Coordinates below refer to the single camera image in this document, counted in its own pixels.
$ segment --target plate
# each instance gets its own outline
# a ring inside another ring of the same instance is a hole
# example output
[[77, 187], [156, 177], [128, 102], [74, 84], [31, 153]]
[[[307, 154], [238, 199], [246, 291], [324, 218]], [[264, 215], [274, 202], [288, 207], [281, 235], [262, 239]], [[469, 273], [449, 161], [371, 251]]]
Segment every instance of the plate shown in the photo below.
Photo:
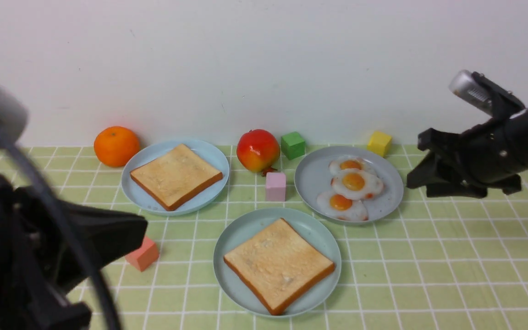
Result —
[[[384, 182], [384, 191], [375, 199], [363, 201], [368, 209], [367, 221], [344, 221], [329, 217], [317, 209], [317, 196], [331, 189], [329, 163], [340, 156], [356, 156], [367, 161]], [[404, 184], [398, 171], [392, 164], [368, 150], [334, 146], [316, 150], [305, 156], [295, 171], [295, 188], [299, 196], [311, 209], [323, 215], [329, 221], [347, 226], [360, 226], [384, 218], [394, 211], [402, 201]]]
[[[309, 244], [335, 263], [335, 271], [293, 302], [283, 315], [268, 313], [256, 295], [224, 262], [224, 255], [258, 234], [278, 218], [284, 218]], [[341, 274], [341, 254], [331, 232], [314, 217], [296, 209], [258, 209], [234, 220], [217, 240], [213, 255], [215, 277], [224, 293], [243, 309], [271, 318], [287, 318], [314, 309], [335, 290]]]
[[[154, 159], [168, 153], [179, 144], [184, 144], [189, 147], [194, 153], [210, 163], [214, 168], [223, 173], [224, 178], [212, 184], [207, 189], [200, 192], [197, 196], [187, 201], [178, 209], [174, 211], [167, 211], [155, 199], [153, 199], [147, 192], [145, 192], [138, 184], [130, 178], [130, 172], [142, 165], [145, 165]], [[197, 211], [205, 205], [211, 203], [226, 186], [229, 180], [229, 162], [221, 150], [213, 144], [201, 140], [172, 140], [153, 144], [142, 149], [132, 157], [124, 167], [121, 173], [121, 188], [126, 197], [135, 205], [138, 205], [145, 211], [154, 213], [155, 215], [186, 215]]]

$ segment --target green cube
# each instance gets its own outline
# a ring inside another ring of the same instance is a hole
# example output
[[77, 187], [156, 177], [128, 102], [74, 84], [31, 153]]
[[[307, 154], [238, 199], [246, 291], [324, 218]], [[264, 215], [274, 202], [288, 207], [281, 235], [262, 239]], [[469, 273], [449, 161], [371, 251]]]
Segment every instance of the green cube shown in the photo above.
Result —
[[289, 160], [304, 155], [305, 142], [298, 132], [283, 135], [280, 138], [280, 149]]

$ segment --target egg yolk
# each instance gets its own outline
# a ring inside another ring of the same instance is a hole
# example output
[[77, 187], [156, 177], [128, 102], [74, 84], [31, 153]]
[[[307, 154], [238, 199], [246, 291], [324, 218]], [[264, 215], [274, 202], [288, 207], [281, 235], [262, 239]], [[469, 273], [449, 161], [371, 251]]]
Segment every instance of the egg yolk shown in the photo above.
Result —
[[352, 207], [352, 201], [342, 195], [333, 195], [329, 199], [329, 205], [338, 211], [345, 211]]
[[343, 176], [341, 183], [343, 183], [349, 190], [362, 190], [366, 182], [364, 178], [358, 173], [348, 173]]
[[362, 165], [360, 165], [360, 163], [358, 163], [357, 161], [354, 161], [352, 159], [349, 159], [349, 160], [346, 160], [344, 161], [343, 163], [341, 163], [339, 165], [339, 167], [342, 169], [342, 170], [346, 170], [346, 169], [357, 169], [357, 170], [361, 170], [362, 169]]

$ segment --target red apple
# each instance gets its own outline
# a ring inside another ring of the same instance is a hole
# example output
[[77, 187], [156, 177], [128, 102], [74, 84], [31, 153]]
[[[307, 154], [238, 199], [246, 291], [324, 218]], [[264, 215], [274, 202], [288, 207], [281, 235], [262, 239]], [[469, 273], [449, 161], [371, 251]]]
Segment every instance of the red apple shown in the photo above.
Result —
[[272, 164], [276, 163], [281, 156], [281, 147], [276, 138], [270, 132], [262, 129], [251, 130], [242, 135], [237, 143], [237, 159], [248, 169], [262, 176], [266, 173], [276, 171]]

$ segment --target fake fruit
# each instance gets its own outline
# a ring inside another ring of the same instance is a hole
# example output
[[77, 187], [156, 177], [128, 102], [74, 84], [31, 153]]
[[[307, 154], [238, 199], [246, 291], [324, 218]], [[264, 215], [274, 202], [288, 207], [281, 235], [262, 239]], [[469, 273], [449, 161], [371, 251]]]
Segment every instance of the fake fruit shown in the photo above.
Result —
[[262, 176], [276, 171], [272, 164], [281, 156], [281, 147], [270, 132], [262, 129], [251, 130], [242, 135], [237, 143], [237, 159], [248, 171]]
[[93, 148], [101, 163], [109, 167], [121, 167], [140, 151], [140, 141], [131, 130], [113, 126], [97, 135]]

